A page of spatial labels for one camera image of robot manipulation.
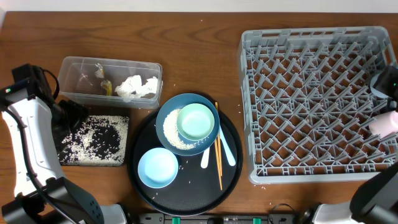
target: mint green bowl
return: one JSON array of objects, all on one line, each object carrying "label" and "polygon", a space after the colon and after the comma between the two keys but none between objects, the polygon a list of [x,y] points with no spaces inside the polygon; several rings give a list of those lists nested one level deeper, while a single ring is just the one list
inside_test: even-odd
[{"label": "mint green bowl", "polygon": [[214,128],[211,110],[200,103],[192,103],[181,109],[177,117],[177,129],[186,139],[197,141],[206,138]]}]

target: small bowl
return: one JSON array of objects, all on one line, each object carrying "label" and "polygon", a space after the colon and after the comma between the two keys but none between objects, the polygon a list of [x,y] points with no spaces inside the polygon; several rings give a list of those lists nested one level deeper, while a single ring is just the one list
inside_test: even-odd
[{"label": "small bowl", "polygon": [[207,137],[214,128],[214,115],[200,103],[184,106],[177,117],[177,129],[186,139],[197,141]]},{"label": "small bowl", "polygon": [[164,148],[147,151],[138,162],[138,176],[146,186],[159,189],[166,187],[178,172],[175,155]]}]

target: green tape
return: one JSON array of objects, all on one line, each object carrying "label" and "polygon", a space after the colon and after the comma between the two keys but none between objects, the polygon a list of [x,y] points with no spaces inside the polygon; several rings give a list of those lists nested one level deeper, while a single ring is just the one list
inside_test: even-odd
[{"label": "green tape", "polygon": [[181,218],[180,217],[173,217],[172,224],[180,224]]},{"label": "green tape", "polygon": [[253,224],[261,224],[261,218],[253,218]]}]

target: clear plastic container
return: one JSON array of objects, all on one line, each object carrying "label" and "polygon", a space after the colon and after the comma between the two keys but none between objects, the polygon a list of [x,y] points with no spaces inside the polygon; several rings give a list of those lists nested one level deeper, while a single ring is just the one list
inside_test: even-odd
[{"label": "clear plastic container", "polygon": [[[96,64],[103,67],[105,80],[112,83],[112,96],[106,96],[101,88],[103,79],[97,78]],[[114,91],[128,77],[140,75],[142,84],[148,78],[158,79],[156,93],[141,98],[123,98]],[[159,107],[162,93],[162,66],[158,63],[134,62],[104,58],[66,57],[58,76],[60,94],[69,99],[87,105],[118,106],[128,108],[156,109]]]}]

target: black wire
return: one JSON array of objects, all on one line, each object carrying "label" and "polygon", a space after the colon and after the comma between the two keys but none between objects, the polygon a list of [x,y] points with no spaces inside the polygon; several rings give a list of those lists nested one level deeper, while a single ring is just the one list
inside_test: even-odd
[{"label": "black wire", "polygon": [[[290,205],[288,205],[288,204],[286,204],[286,203],[279,203],[279,204],[275,205],[275,206],[269,211],[268,217],[269,217],[270,215],[272,215],[272,212],[273,212],[274,210],[276,210],[279,206],[287,206],[287,207],[289,207],[295,214],[297,214],[296,210],[294,210],[294,208],[292,208]],[[274,224],[273,218],[272,218],[272,217],[269,217],[268,220],[269,220],[269,222],[271,222],[271,224]]]},{"label": "black wire", "polygon": [[50,74],[55,79],[55,83],[57,85],[55,86],[55,91],[54,91],[54,94],[52,95],[52,97],[54,99],[57,99],[58,94],[60,93],[60,83],[58,82],[58,78],[56,78],[55,75],[52,72],[48,71],[47,69],[42,68],[42,70],[43,70],[43,72],[47,72],[48,74]]},{"label": "black wire", "polygon": [[75,219],[70,217],[68,214],[65,213],[65,211],[59,207],[54,201],[52,200],[53,198],[48,196],[46,193],[43,192],[39,184],[37,183],[36,180],[36,175],[33,173],[32,166],[30,164],[29,160],[29,155],[28,151],[26,148],[26,140],[25,140],[25,131],[24,128],[25,126],[22,124],[22,121],[9,109],[5,109],[5,112],[7,112],[12,118],[14,118],[15,122],[18,125],[19,128],[19,133],[21,134],[21,143],[22,143],[22,153],[24,155],[24,162],[26,166],[26,176],[32,181],[33,186],[36,188],[37,193],[49,204],[51,205],[57,212],[59,212],[62,216],[64,216],[66,219],[68,219],[71,223],[73,224],[79,224]]}]

